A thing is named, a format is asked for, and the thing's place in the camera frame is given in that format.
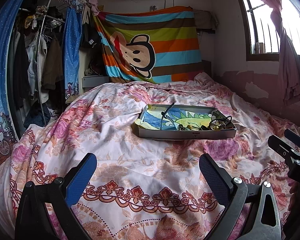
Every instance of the wrinkled blanket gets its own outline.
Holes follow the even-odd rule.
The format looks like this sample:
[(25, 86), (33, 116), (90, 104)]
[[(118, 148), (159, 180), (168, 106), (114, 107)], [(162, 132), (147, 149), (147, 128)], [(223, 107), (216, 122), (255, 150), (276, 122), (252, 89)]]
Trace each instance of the wrinkled blanket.
[[(231, 115), (238, 129), (235, 138), (156, 141), (134, 134), (133, 122), (146, 104), (172, 102)], [(51, 183), (88, 152), (96, 155), (98, 166), (72, 209), (92, 239), (203, 239), (224, 210), (200, 173), (203, 153), (247, 183), (271, 182), (284, 222), (292, 181), (267, 138), (283, 137), (286, 128), (300, 134), (300, 127), (255, 108), (205, 73), (187, 83), (101, 85), (45, 129), (30, 126), (14, 146), (0, 166), (0, 225), (13, 236), (25, 183)], [(47, 207), (57, 233), (66, 239)]]

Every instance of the floral bedsheet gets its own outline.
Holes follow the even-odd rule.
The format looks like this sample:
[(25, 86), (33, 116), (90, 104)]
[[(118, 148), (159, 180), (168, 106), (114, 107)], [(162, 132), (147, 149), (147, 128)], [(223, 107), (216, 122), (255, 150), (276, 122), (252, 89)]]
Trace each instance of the floral bedsheet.
[[(146, 104), (173, 102), (231, 115), (236, 137), (157, 141), (135, 135), (133, 123)], [(205, 73), (186, 83), (101, 85), (80, 96), (45, 129), (30, 126), (14, 146), (0, 166), (0, 225), (13, 236), (25, 183), (51, 183), (88, 152), (96, 155), (98, 166), (72, 209), (92, 239), (203, 239), (224, 210), (200, 173), (203, 153), (247, 183), (270, 181), (284, 222), (291, 181), (267, 138), (283, 137), (286, 128), (300, 134), (300, 127), (257, 109)], [(57, 233), (66, 239), (47, 207)]]

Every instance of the colorful striped cloth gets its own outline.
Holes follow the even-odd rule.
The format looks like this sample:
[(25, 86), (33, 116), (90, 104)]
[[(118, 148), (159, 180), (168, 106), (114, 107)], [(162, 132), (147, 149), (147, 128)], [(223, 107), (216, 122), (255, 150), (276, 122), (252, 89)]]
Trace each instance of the colorful striped cloth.
[(190, 7), (138, 14), (100, 12), (94, 19), (112, 82), (187, 81), (203, 71)]

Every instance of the metal tray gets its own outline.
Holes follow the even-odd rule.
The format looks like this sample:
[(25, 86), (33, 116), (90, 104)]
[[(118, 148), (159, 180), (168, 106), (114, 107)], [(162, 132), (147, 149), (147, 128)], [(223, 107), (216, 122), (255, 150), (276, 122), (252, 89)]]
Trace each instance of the metal tray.
[[(170, 105), (151, 105), (158, 107), (169, 107)], [(143, 120), (143, 115), (147, 110), (146, 106), (141, 115), (140, 119)], [(184, 105), (174, 105), (174, 108), (180, 108), (185, 111), (190, 111), (193, 113), (211, 114), (212, 111), (217, 111), (221, 117), (225, 116), (214, 107), (205, 106), (184, 106)], [(219, 131), (167, 131), (167, 130), (150, 130), (138, 126), (138, 133), (140, 138), (148, 138), (155, 140), (188, 140), (188, 139), (209, 139), (209, 140), (220, 140), (234, 138), (237, 132), (236, 127), (231, 122), (232, 129), (219, 130)]]

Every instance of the children's drawing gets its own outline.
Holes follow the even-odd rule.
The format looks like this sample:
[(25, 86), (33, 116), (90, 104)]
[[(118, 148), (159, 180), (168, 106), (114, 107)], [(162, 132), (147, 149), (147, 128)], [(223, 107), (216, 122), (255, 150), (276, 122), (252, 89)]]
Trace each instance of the children's drawing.
[[(166, 111), (165, 107), (152, 106), (144, 113), (143, 122), (140, 122), (141, 120), (138, 120), (136, 124), (146, 129), (160, 130), (162, 118), (161, 112), (164, 111)], [(207, 127), (211, 122), (211, 114), (194, 113), (181, 110), (180, 108), (172, 108), (167, 115), (176, 123), (177, 126), (179, 124), (182, 124), (183, 127), (187, 127), (188, 125), (198, 128), (202, 125)], [(170, 120), (164, 118), (162, 121), (163, 130), (164, 126), (171, 127), (173, 126), (173, 123)]]

